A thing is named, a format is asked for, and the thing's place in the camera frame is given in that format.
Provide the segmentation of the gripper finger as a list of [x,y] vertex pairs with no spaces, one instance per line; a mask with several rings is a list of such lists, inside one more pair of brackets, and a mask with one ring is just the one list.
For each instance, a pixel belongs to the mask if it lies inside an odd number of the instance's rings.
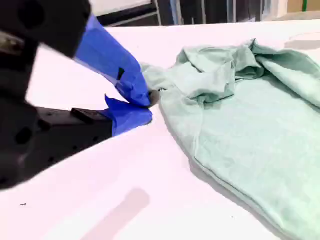
[[54,164],[112,137],[149,124],[147,107],[105,98],[107,108],[39,109],[37,122],[37,169]]
[[1,1],[1,92],[25,98],[39,44],[104,76],[129,103],[151,106],[140,64],[99,23],[89,1]]

